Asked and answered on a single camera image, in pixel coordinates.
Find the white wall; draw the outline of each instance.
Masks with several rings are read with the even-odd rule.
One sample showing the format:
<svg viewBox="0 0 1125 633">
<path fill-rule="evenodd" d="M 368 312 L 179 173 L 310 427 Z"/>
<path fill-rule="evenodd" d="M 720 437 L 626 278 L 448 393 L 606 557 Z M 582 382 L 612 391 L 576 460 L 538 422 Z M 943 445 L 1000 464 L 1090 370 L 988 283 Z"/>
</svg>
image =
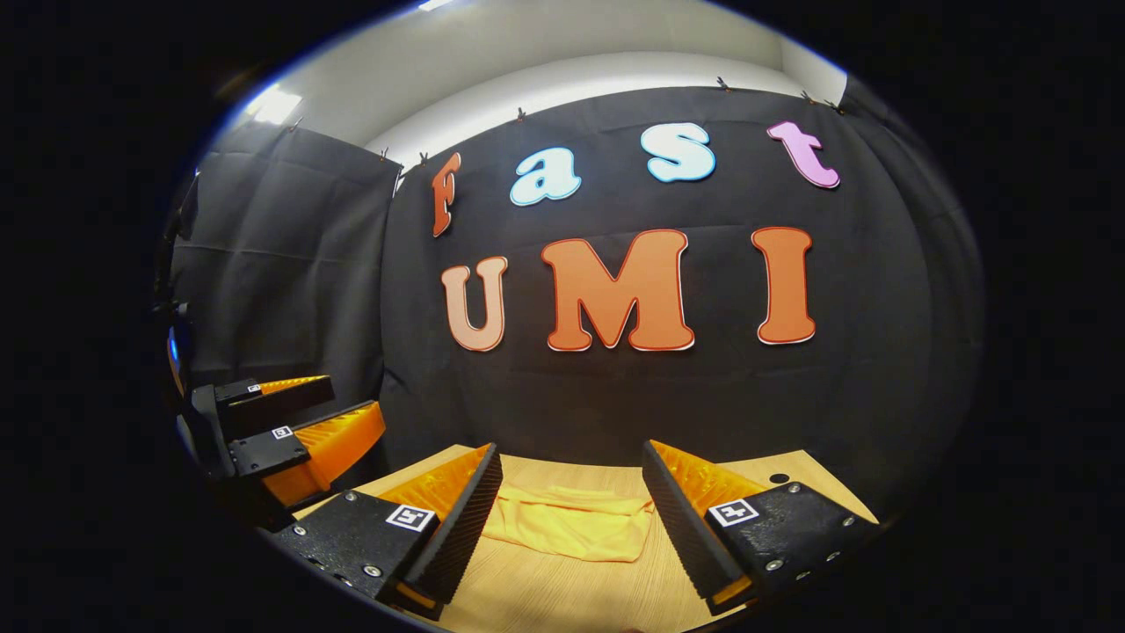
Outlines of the white wall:
<svg viewBox="0 0 1125 633">
<path fill-rule="evenodd" d="M 818 101 L 840 102 L 847 73 L 801 44 L 781 38 L 781 67 Z"/>
<path fill-rule="evenodd" d="M 420 110 L 376 136 L 366 147 L 376 153 L 389 147 L 387 157 L 410 169 L 418 163 L 418 152 L 434 155 L 514 119 L 518 108 L 531 114 L 590 97 L 646 88 L 718 88 L 717 75 L 731 88 L 768 90 L 794 97 L 803 89 L 776 70 L 722 57 L 669 52 L 590 55 L 478 83 Z"/>
<path fill-rule="evenodd" d="M 584 55 L 667 51 L 781 70 L 777 34 L 703 0 L 457 0 L 407 6 L 310 54 L 280 81 L 290 120 L 363 145 L 478 83 Z"/>
</svg>

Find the table surface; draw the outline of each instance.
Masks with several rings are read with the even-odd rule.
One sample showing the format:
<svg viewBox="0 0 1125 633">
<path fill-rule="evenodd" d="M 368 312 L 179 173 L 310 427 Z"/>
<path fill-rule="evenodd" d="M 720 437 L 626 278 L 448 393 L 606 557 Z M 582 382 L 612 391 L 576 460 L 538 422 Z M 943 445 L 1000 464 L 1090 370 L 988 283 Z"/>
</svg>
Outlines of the table surface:
<svg viewBox="0 0 1125 633">
<path fill-rule="evenodd" d="M 378 496 L 469 451 L 467 446 L 450 446 L 356 490 Z M 501 455 L 501 461 L 505 483 L 611 490 L 623 497 L 649 496 L 640 467 L 564 464 L 511 455 Z M 767 488 L 774 486 L 770 483 L 771 476 L 788 474 L 857 516 L 876 522 L 855 495 L 804 451 L 720 465 Z M 318 507 L 320 504 L 310 506 L 295 516 L 303 518 Z M 631 563 L 579 561 L 482 536 L 453 602 L 446 606 L 436 624 L 457 633 L 620 633 L 630 627 L 664 633 L 701 626 L 745 608 L 719 617 L 708 612 L 681 567 L 659 516 L 659 512 L 654 514 L 644 552 Z"/>
</svg>

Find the black backdrop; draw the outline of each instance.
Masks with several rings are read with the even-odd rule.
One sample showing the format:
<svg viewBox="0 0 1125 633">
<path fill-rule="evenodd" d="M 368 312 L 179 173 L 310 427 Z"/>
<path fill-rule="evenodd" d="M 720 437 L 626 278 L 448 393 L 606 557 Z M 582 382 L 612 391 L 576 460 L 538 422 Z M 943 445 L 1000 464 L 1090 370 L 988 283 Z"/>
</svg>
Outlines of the black backdrop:
<svg viewBox="0 0 1125 633">
<path fill-rule="evenodd" d="M 713 461 L 804 449 L 876 515 L 932 469 L 960 425 L 982 345 L 980 261 L 950 184 L 919 142 L 884 125 L 885 106 L 856 85 L 845 115 L 753 90 L 662 88 L 586 99 L 510 121 L 410 170 L 387 221 L 380 301 L 387 373 L 380 403 L 392 465 L 450 443 L 497 442 L 505 453 L 636 465 L 656 438 Z M 818 188 L 766 128 L 792 120 L 817 136 L 842 183 Z M 660 182 L 640 134 L 695 123 L 714 171 Z M 515 165 L 539 151 L 574 153 L 570 197 L 516 206 Z M 431 181 L 453 152 L 452 224 L 433 237 Z M 808 232 L 807 343 L 767 346 L 756 331 L 767 284 L 750 234 Z M 600 341 L 582 353 L 547 346 L 556 239 L 590 241 L 616 274 L 649 228 L 688 238 L 683 308 L 694 346 L 642 353 Z M 441 272 L 494 255 L 504 273 L 504 340 L 476 353 L 452 338 Z M 467 284 L 470 323 L 485 322 L 483 283 Z M 630 315 L 626 335 L 636 326 Z M 593 333 L 588 320 L 584 328 Z"/>
<path fill-rule="evenodd" d="M 377 288 L 400 169 L 300 127 L 251 120 L 216 141 L 172 260 L 194 386 L 330 374 L 340 408 L 378 395 Z"/>
</svg>

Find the orange gripper pad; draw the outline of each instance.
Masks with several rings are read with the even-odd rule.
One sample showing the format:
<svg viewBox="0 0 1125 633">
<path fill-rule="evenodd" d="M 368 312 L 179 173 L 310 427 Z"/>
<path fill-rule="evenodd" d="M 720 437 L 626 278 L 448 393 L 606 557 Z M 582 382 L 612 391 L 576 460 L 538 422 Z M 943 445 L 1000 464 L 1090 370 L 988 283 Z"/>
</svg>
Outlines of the orange gripper pad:
<svg viewBox="0 0 1125 633">
<path fill-rule="evenodd" d="M 296 380 L 308 382 L 315 379 Z M 262 386 L 262 392 L 266 392 L 266 385 Z M 292 506 L 317 492 L 326 492 L 331 489 L 333 480 L 375 446 L 386 428 L 379 404 L 372 403 L 367 407 L 297 429 L 292 433 L 305 445 L 309 460 L 271 474 L 262 479 L 262 482 L 286 506 Z"/>
<path fill-rule="evenodd" d="M 480 465 L 480 460 L 484 459 L 489 446 L 492 445 L 485 444 L 471 453 L 466 453 L 406 483 L 396 486 L 378 497 L 393 504 L 433 510 L 439 519 L 446 521 L 450 510 L 453 509 L 453 504 L 457 504 L 457 499 L 468 486 L 472 473 Z"/>
<path fill-rule="evenodd" d="M 651 442 L 700 518 L 703 518 L 706 509 L 712 506 L 766 491 L 764 486 L 706 460 L 655 440 Z"/>
<path fill-rule="evenodd" d="M 273 381 L 270 383 L 259 383 L 258 387 L 262 388 L 262 396 L 269 396 L 271 394 L 277 394 L 281 390 L 289 389 L 290 387 L 297 387 L 299 385 L 310 383 L 313 381 L 320 381 L 328 377 L 308 377 L 306 379 L 289 379 L 287 381 Z"/>
</svg>

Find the yellow cloth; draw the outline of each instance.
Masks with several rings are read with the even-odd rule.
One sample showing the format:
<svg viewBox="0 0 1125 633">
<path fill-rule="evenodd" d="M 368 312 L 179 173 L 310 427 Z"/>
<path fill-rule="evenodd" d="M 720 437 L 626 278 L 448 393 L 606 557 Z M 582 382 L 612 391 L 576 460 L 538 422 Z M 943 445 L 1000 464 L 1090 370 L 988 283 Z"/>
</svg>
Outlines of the yellow cloth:
<svg viewBox="0 0 1125 633">
<path fill-rule="evenodd" d="M 608 490 L 504 483 L 484 535 L 583 561 L 633 562 L 652 523 L 652 499 Z"/>
</svg>

